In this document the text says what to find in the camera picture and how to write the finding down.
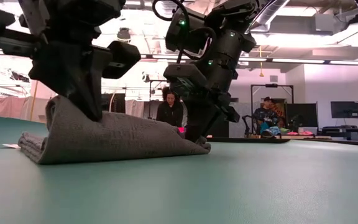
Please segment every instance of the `computer monitor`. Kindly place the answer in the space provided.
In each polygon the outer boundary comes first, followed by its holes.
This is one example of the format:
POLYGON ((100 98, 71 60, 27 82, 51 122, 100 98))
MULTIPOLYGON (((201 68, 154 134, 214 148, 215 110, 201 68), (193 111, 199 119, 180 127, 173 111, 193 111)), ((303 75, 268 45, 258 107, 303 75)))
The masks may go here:
POLYGON ((358 118, 358 101, 332 101, 332 118, 358 118))
POLYGON ((316 103, 289 103, 285 106, 285 117, 291 125, 294 121, 299 127, 318 127, 316 103))

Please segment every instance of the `blue object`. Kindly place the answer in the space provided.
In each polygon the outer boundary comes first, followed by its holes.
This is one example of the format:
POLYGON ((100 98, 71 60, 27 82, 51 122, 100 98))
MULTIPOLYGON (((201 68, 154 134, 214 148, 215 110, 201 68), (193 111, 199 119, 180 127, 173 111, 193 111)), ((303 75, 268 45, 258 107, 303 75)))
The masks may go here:
POLYGON ((261 125, 260 125, 260 133, 262 134, 266 129, 269 128, 269 125, 266 123, 266 122, 263 122, 261 125))
POLYGON ((278 134, 280 134, 280 128, 277 126, 267 128, 261 132, 261 135, 263 136, 276 136, 278 134))

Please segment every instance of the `metal frame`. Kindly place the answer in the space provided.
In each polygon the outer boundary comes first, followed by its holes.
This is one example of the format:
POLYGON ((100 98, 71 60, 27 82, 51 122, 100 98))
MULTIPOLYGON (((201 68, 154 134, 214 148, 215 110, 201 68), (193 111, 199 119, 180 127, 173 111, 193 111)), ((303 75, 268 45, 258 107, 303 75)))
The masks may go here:
MULTIPOLYGON (((286 91, 286 93, 288 93, 291 96, 291 103, 294 103, 294 98, 293 98, 293 85, 278 85, 278 84, 264 84, 264 85, 260 85, 260 84, 256 84, 256 85, 251 85, 251 114, 254 114, 254 95, 260 90, 260 88, 262 87, 266 87, 266 88, 278 88, 281 87, 283 88, 284 91, 286 91), (289 87, 291 88, 291 92, 289 92, 285 87, 289 87)), ((254 131, 254 126, 252 125, 251 127, 251 132, 254 131)))

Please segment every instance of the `gray cloth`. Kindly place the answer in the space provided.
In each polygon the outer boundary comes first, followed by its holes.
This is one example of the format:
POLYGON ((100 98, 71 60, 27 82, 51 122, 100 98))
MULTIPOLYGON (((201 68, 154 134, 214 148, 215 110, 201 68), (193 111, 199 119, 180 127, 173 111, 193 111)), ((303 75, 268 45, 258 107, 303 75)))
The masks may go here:
POLYGON ((205 139, 183 139, 167 123, 121 113, 103 113, 100 122, 88 119, 70 100, 51 99, 46 107, 47 138, 24 133, 18 145, 38 164, 101 162, 208 154, 205 139))

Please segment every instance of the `ceiling light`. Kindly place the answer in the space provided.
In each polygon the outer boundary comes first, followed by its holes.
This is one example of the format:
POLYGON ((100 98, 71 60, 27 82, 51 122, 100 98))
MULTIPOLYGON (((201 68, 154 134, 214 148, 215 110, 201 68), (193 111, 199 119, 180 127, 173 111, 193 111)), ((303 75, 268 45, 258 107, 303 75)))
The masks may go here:
POLYGON ((0 84, 0 87, 30 87, 30 85, 0 84))
POLYGON ((143 82, 146 82, 146 83, 150 82, 150 75, 146 74, 144 72, 142 72, 142 74, 143 74, 143 76, 142 76, 143 82))
POLYGON ((129 34, 129 28, 120 27, 118 34, 117 34, 117 40, 120 42, 124 42, 124 43, 130 43, 131 35, 129 34))
POLYGON ((266 62, 267 58, 257 57, 243 57, 239 59, 239 62, 266 62))
POLYGON ((168 59, 168 60, 161 59, 161 60, 158 60, 158 62, 176 63, 177 61, 174 59, 168 59))
MULTIPOLYGON (((177 59, 177 55, 153 55, 156 59, 177 59)), ((189 59, 187 56, 182 56, 182 59, 189 59)))
POLYGON ((313 59, 291 59, 291 58, 273 58, 273 62, 280 63, 324 63, 324 60, 313 59))
POLYGON ((350 61, 350 60, 332 60, 330 61, 331 65, 358 65, 358 61, 350 61))
POLYGON ((125 5, 128 5, 128 4, 140 6, 140 1, 127 1, 125 3, 125 5))

